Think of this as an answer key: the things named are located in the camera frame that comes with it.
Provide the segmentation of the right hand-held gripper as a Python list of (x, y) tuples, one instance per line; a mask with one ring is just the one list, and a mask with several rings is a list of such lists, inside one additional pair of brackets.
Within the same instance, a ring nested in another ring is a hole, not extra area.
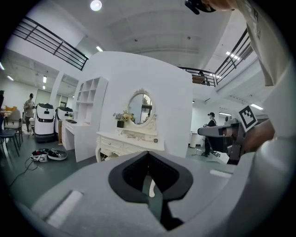
[(223, 126), (202, 127), (197, 133), (206, 137), (223, 137), (224, 148), (227, 149), (229, 159), (227, 164), (237, 165), (245, 153), (244, 142), (247, 132), (258, 123), (251, 106), (240, 108), (236, 117), (228, 116)]

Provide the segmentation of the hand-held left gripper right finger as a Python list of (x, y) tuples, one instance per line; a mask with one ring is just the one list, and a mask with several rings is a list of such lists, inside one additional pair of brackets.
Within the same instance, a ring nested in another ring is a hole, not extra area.
[[(161, 178), (156, 183), (156, 196), (149, 199), (148, 222), (160, 222), (162, 214), (166, 222), (188, 222), (217, 197), (235, 170), (234, 165), (216, 161), (180, 158), (163, 152), (149, 151), (148, 154), (149, 165)], [(175, 187), (179, 193), (188, 186), (184, 175), (192, 180), (187, 193), (181, 199), (163, 204), (163, 194), (158, 186)]]

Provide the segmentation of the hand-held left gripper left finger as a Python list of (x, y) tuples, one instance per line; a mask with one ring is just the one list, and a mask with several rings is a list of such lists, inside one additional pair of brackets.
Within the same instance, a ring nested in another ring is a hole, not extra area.
[(124, 155), (85, 166), (45, 192), (31, 210), (57, 231), (74, 237), (155, 237), (166, 229), (147, 204), (126, 202), (110, 187), (109, 172)]

